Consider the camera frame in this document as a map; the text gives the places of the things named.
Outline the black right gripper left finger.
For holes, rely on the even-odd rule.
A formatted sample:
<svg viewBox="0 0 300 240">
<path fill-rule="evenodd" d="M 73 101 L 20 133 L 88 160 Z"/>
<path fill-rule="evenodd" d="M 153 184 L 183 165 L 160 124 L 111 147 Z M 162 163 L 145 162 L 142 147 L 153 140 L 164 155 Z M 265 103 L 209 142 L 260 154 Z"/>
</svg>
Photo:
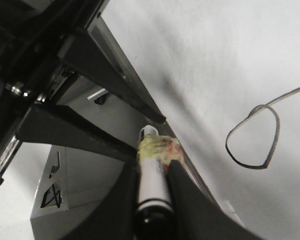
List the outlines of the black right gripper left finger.
<svg viewBox="0 0 300 240">
<path fill-rule="evenodd" d="M 137 195 L 137 168 L 124 165 L 109 194 L 72 231 L 73 240 L 132 240 Z"/>
</svg>

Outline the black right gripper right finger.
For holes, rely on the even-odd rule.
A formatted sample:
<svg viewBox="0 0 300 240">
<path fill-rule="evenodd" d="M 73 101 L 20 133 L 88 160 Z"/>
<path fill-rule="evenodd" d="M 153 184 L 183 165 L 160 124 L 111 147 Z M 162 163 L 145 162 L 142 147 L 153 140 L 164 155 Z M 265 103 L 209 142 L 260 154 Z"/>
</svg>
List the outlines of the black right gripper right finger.
<svg viewBox="0 0 300 240">
<path fill-rule="evenodd" d="M 259 240 L 233 221 L 193 183 L 177 160 L 170 162 L 167 180 L 176 214 L 176 240 Z"/>
</svg>

